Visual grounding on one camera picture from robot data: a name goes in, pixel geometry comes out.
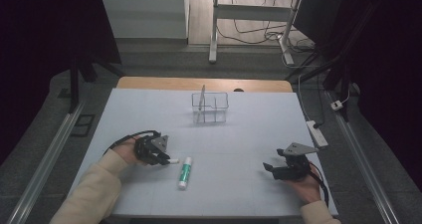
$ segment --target glue stick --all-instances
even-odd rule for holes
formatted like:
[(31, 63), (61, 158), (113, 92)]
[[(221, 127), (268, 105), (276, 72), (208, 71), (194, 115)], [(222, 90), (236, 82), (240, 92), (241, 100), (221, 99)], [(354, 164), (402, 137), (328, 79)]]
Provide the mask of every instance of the glue stick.
[(179, 178), (179, 188), (180, 189), (186, 189), (187, 186), (187, 180), (189, 179), (189, 173), (190, 173), (190, 167), (192, 166), (192, 157), (186, 157), (183, 166), (182, 171), (180, 173)]

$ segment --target power adapter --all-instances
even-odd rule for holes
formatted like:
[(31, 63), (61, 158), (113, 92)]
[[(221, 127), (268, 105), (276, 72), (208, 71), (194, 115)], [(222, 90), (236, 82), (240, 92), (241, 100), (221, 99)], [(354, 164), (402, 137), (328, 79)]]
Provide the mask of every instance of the power adapter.
[(336, 101), (331, 103), (331, 107), (333, 110), (338, 111), (342, 108), (342, 103), (340, 101)]

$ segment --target hand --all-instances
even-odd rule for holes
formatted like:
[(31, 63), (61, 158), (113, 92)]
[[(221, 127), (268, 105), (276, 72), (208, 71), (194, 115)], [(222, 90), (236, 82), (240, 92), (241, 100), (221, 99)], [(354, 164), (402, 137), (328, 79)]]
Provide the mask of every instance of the hand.
[[(319, 177), (317, 170), (313, 165), (311, 165), (311, 171)], [(287, 180), (285, 182), (295, 189), (298, 196), (306, 204), (320, 201), (319, 183), (317, 183), (313, 177), (307, 175), (304, 179), (299, 181)]]
[(118, 155), (123, 158), (125, 162), (128, 164), (140, 163), (142, 165), (146, 165), (146, 163), (138, 160), (136, 155), (134, 154), (134, 143), (139, 137), (130, 138), (125, 142), (119, 144), (118, 146), (114, 147), (112, 150), (116, 152)]

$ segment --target human arm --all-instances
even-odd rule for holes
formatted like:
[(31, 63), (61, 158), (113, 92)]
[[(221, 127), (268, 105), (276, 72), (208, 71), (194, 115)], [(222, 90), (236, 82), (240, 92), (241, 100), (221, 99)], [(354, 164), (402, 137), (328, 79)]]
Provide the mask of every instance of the human arm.
[[(317, 174), (316, 169), (311, 165), (312, 172)], [(301, 208), (302, 217), (306, 224), (339, 224), (340, 221), (332, 218), (325, 202), (320, 199), (319, 184), (310, 175), (300, 181), (285, 181), (306, 203)]]
[(108, 217), (120, 194), (120, 172), (129, 164), (139, 162), (133, 146), (134, 139), (130, 139), (94, 163), (50, 223), (99, 223)]

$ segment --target pen holder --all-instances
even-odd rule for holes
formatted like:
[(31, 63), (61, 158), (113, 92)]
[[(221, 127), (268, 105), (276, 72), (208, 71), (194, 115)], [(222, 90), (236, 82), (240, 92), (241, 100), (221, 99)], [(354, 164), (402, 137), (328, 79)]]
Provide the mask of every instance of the pen holder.
[(201, 93), (192, 94), (193, 122), (225, 122), (229, 107), (227, 93), (204, 93), (201, 103)]

